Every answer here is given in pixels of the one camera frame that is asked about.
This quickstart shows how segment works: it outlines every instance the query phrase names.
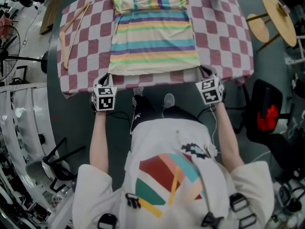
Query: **table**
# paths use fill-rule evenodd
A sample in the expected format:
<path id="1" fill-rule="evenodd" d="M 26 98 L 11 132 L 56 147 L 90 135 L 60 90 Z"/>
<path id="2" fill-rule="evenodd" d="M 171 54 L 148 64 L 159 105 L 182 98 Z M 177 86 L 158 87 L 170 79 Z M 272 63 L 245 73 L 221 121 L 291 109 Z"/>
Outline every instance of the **table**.
<path id="1" fill-rule="evenodd" d="M 254 36 L 261 42 L 265 44 L 258 49 L 258 52 L 264 49 L 266 46 L 271 44 L 279 36 L 281 36 L 284 41 L 291 47 L 296 45 L 296 33 L 294 24 L 291 21 L 289 15 L 285 16 L 283 12 L 279 10 L 279 0 L 262 0 L 267 13 L 261 15 L 250 14 L 247 18 L 250 30 L 253 32 Z M 270 18 L 263 21 L 261 18 L 269 16 Z M 270 21 L 275 25 L 278 34 L 273 38 L 269 39 L 269 31 L 266 24 Z"/>
<path id="2" fill-rule="evenodd" d="M 111 0 L 77 0 L 63 10 L 60 26 L 68 23 L 87 2 L 92 4 L 81 24 L 72 49 L 69 69 L 61 58 L 61 43 L 57 41 L 57 66 L 61 91 L 66 96 L 92 91 L 93 81 L 108 71 L 111 38 L 114 31 Z M 236 0 L 188 0 L 187 11 L 192 20 L 196 48 L 202 65 L 212 66 L 224 80 L 243 82 L 251 76 L 253 49 L 249 30 Z M 66 32 L 66 51 L 74 38 L 77 23 Z M 157 84 L 196 82 L 197 70 L 113 76 L 118 89 Z"/>

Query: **black office chair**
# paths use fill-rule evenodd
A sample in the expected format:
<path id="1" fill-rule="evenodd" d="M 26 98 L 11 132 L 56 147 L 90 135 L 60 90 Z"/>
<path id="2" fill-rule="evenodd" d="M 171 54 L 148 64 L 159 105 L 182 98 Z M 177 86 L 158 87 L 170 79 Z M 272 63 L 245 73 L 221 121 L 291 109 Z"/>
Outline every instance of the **black office chair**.
<path id="1" fill-rule="evenodd" d="M 246 134 L 250 141 L 266 145 L 274 158 L 289 174 L 294 173 L 300 166 L 298 162 L 295 162 L 295 154 L 291 152 L 291 146 L 287 140 L 281 134 L 272 134 L 275 127 L 270 130 L 261 131 L 258 128 L 257 117 L 260 112 L 261 119 L 265 119 L 268 108 L 274 105 L 278 112 L 281 111 L 283 94 L 273 85 L 263 81 L 256 80 L 253 86 L 252 98 L 250 100 L 249 93 L 243 85 L 244 96 L 246 100 L 246 106 L 241 108 L 227 108 L 234 110 L 244 110 L 242 113 L 242 122 L 238 128 L 235 128 L 235 133 L 240 133 L 242 128 L 246 127 Z M 292 104 L 290 113 L 278 114 L 278 119 L 287 119 L 290 123 L 292 113 L 294 110 L 294 104 Z"/>

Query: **shirt sleeve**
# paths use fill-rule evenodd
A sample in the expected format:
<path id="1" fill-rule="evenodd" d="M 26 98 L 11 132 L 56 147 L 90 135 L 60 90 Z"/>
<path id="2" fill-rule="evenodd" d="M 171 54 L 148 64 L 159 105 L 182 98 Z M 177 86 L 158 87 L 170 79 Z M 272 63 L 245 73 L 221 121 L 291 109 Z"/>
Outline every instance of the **shirt sleeve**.
<path id="1" fill-rule="evenodd" d="M 243 194 L 262 228 L 274 209 L 274 191 L 268 164 L 258 161 L 237 167 L 231 173 L 237 192 Z"/>
<path id="2" fill-rule="evenodd" d="M 72 206 L 74 228 L 97 228 L 101 215 L 107 213 L 115 201 L 112 178 L 93 166 L 82 165 Z"/>

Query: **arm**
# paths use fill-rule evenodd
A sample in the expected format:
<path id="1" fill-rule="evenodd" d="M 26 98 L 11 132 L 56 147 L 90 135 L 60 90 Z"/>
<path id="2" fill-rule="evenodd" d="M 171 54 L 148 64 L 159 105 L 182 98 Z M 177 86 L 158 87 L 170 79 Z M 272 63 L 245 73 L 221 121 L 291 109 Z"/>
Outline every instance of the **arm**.
<path id="1" fill-rule="evenodd" d="M 105 123 L 106 111 L 97 112 L 90 145 L 90 165 L 108 174 L 108 147 Z"/>
<path id="2" fill-rule="evenodd" d="M 231 173 L 236 167 L 244 165 L 244 162 L 239 156 L 237 139 L 223 102 L 215 104 L 215 108 L 221 158 Z"/>

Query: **gray floor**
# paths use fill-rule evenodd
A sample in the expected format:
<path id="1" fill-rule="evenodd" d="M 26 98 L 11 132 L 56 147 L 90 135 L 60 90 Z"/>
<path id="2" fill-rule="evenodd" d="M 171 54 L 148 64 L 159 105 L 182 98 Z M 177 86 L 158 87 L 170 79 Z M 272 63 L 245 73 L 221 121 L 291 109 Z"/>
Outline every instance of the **gray floor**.
<path id="1" fill-rule="evenodd" d="M 68 5 L 72 1 L 65 1 L 64 5 Z M 245 17 L 250 13 L 262 14 L 265 13 L 263 4 L 261 0 L 238 0 L 240 7 L 245 15 Z M 292 11 L 291 17 L 294 21 L 296 21 L 296 16 Z M 60 18 L 58 18 L 55 22 L 54 27 L 56 27 L 60 22 Z M 270 31 L 270 37 L 276 34 L 275 27 L 272 23 L 268 24 L 268 28 Z M 262 45 L 257 39 L 252 37 L 252 43 L 254 52 Z M 51 42 L 51 48 L 54 47 L 55 42 Z M 247 80 L 245 83 L 249 94 L 251 95 L 252 87 L 254 81 L 256 79 L 263 79 L 275 87 L 277 87 L 284 95 L 284 102 L 281 112 L 286 113 L 286 110 L 290 109 L 290 104 L 292 101 L 286 104 L 286 98 L 289 96 L 293 96 L 291 93 L 291 80 L 294 72 L 300 72 L 300 77 L 302 77 L 303 69 L 302 65 L 297 65 L 294 67 L 287 67 L 284 62 L 284 56 L 286 53 L 286 46 L 282 39 L 277 39 L 274 43 L 269 45 L 263 51 L 258 54 L 254 54 L 254 75 Z M 49 61 L 55 62 L 55 57 L 52 58 L 49 53 Z M 71 157 L 68 159 L 72 170 L 77 171 L 79 165 L 89 162 L 89 145 L 90 138 L 93 128 L 94 116 L 89 109 L 89 95 L 83 94 L 82 96 L 78 95 L 72 97 L 70 100 L 65 100 L 62 96 L 59 95 L 58 89 L 58 79 L 56 79 L 57 72 L 48 72 L 48 87 L 53 91 L 56 91 L 57 95 L 49 94 L 49 102 L 55 101 L 56 104 L 50 104 L 50 112 L 51 112 L 51 120 L 54 131 L 54 136 L 56 141 L 58 142 L 61 137 L 64 135 L 68 136 L 68 142 L 73 143 L 73 145 L 68 145 L 68 148 L 65 150 L 59 150 L 60 154 L 63 155 L 68 151 L 72 151 L 78 146 L 85 144 L 87 145 L 87 149 L 85 153 L 79 153 L 75 157 Z M 226 105 L 227 106 L 243 106 L 244 102 L 244 94 L 241 88 L 238 88 L 235 85 L 234 81 L 227 82 L 225 84 L 227 89 L 227 97 Z M 144 90 L 144 95 L 147 96 L 153 106 L 157 110 L 161 110 L 163 97 L 166 93 L 171 92 L 174 94 L 176 103 L 181 108 L 189 111 L 190 113 L 197 115 L 203 108 L 205 108 L 202 100 L 198 92 L 195 89 L 194 84 L 180 84 L 180 85 L 171 85 L 171 86 L 155 86 L 155 87 L 147 87 Z M 115 111 L 124 111 L 126 112 L 130 118 L 132 118 L 132 91 L 125 90 L 121 91 L 117 95 L 116 109 Z M 295 116 L 297 117 L 297 121 L 299 123 L 300 115 L 305 109 L 305 103 L 301 99 L 294 99 L 294 103 L 296 104 Z M 53 115 L 59 115 L 60 118 L 52 119 Z M 229 112 L 230 119 L 232 121 L 233 126 L 238 126 L 241 121 L 240 112 L 230 111 Z M 211 113 L 205 113 L 201 116 L 200 120 L 208 127 L 210 134 L 212 134 L 215 121 Z M 284 126 L 279 123 L 276 131 L 280 132 L 284 129 Z M 267 147 L 264 145 L 256 144 L 250 142 L 246 135 L 245 130 L 241 132 L 237 136 L 238 144 L 240 148 L 240 154 L 243 160 L 248 163 L 251 162 L 254 158 L 258 157 L 260 154 L 268 151 Z M 218 136 L 215 134 L 215 144 L 218 146 Z M 110 175 L 113 178 L 113 189 L 117 189 L 123 182 L 124 177 L 124 164 L 125 158 L 128 150 L 130 149 L 130 136 L 129 136 L 129 128 L 127 121 L 115 119 L 113 117 L 107 118 L 107 141 L 108 141 L 108 149 L 109 149 L 109 164 L 110 164 Z M 260 160 L 265 160 L 270 164 L 270 170 L 273 176 L 278 176 L 281 173 L 281 169 L 279 165 L 276 163 L 271 154 L 267 154 L 263 156 Z"/>

